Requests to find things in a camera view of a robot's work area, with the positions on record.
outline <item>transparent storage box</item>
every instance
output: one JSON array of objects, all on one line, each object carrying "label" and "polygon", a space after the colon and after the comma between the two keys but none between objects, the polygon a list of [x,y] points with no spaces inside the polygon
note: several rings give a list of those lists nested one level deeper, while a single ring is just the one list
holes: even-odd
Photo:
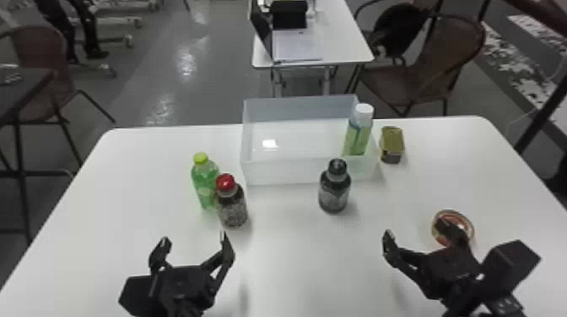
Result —
[{"label": "transparent storage box", "polygon": [[248,99],[242,111],[240,165],[248,185],[317,183],[334,158],[354,180],[374,174],[380,152],[373,137],[364,155],[342,156],[353,94]]}]

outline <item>green plastic bottle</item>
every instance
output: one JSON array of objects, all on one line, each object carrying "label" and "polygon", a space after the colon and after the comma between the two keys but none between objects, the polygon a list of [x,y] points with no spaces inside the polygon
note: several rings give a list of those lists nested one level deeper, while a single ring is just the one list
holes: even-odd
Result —
[{"label": "green plastic bottle", "polygon": [[219,167],[215,162],[208,159],[208,155],[203,152],[193,156],[193,169],[191,178],[197,191],[197,196],[201,202],[201,207],[205,210],[215,211],[216,203],[214,191],[216,189],[216,179],[219,176]]},{"label": "green plastic bottle", "polygon": [[364,155],[372,133],[374,107],[357,104],[348,119],[347,136],[344,140],[343,155]]}]

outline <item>black bottle cap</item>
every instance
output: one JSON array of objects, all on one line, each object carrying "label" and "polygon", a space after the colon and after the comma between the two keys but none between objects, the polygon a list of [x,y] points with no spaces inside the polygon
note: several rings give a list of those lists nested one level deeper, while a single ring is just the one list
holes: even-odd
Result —
[{"label": "black bottle cap", "polygon": [[347,174],[347,162],[340,158],[334,158],[329,162],[327,170],[332,175],[345,175]]}]

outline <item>white table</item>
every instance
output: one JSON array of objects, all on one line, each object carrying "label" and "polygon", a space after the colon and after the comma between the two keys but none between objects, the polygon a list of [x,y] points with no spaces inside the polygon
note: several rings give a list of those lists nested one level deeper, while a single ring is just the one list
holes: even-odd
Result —
[{"label": "white table", "polygon": [[252,66],[257,69],[270,69],[273,72],[273,94],[282,96],[282,70],[297,67],[323,68],[323,94],[330,93],[331,70],[342,64],[361,64],[372,62],[374,56],[368,47],[359,26],[344,0],[318,0],[316,3],[315,34],[317,45],[322,53],[318,61],[283,62],[274,64],[262,41],[254,35]]},{"label": "white table", "polygon": [[[542,262],[516,296],[527,316],[562,316],[567,294],[567,212],[485,119],[375,121],[403,128],[407,154],[355,183],[350,207],[325,214],[317,185],[246,188],[251,221],[230,230],[235,265],[207,317],[440,316],[441,304],[382,259],[381,235],[414,250],[443,208],[475,224],[472,250],[521,239]],[[219,225],[202,212],[190,169],[197,151],[243,181],[241,125],[117,129],[98,142],[0,292],[0,316],[118,317],[126,278],[148,271],[158,239],[170,262],[200,263],[220,247]]]}]

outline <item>jar with red lid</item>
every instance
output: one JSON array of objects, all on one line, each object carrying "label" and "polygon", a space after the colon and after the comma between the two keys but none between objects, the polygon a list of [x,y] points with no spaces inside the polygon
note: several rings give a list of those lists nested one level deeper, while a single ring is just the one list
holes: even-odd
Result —
[{"label": "jar with red lid", "polygon": [[217,177],[217,206],[220,222],[225,227],[237,228],[248,220],[244,191],[230,174]]}]

